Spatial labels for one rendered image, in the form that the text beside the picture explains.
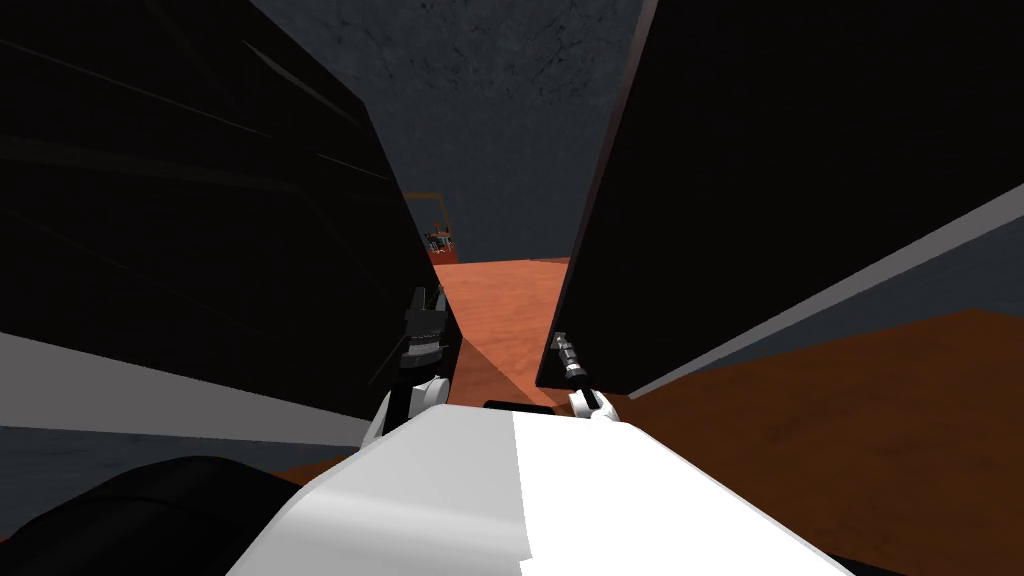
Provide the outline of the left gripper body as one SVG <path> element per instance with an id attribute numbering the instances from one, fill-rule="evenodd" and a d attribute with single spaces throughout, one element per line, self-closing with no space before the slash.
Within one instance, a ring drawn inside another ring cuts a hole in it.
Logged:
<path id="1" fill-rule="evenodd" d="M 401 369 L 421 368 L 439 362 L 446 324 L 444 310 L 418 308 L 406 314 L 406 340 L 401 345 Z"/>

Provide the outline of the dark door leaf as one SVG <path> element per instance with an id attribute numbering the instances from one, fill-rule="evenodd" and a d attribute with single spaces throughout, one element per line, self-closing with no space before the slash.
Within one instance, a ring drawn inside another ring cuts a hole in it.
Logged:
<path id="1" fill-rule="evenodd" d="M 643 0 L 551 324 L 630 394 L 728 341 L 770 0 Z"/>

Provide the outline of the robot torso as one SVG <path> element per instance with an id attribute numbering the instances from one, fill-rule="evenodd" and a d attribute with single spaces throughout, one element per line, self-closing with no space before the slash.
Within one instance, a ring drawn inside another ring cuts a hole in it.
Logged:
<path id="1" fill-rule="evenodd" d="M 321 474 L 226 576 L 852 576 L 645 431 L 432 407 Z"/>

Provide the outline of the orange frame furniture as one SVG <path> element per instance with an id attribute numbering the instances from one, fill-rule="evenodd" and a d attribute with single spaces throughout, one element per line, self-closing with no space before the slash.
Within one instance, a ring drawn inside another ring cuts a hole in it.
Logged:
<path id="1" fill-rule="evenodd" d="M 431 263 L 457 264 L 459 258 L 450 228 L 449 213 L 439 194 L 406 194 L 406 204 Z"/>

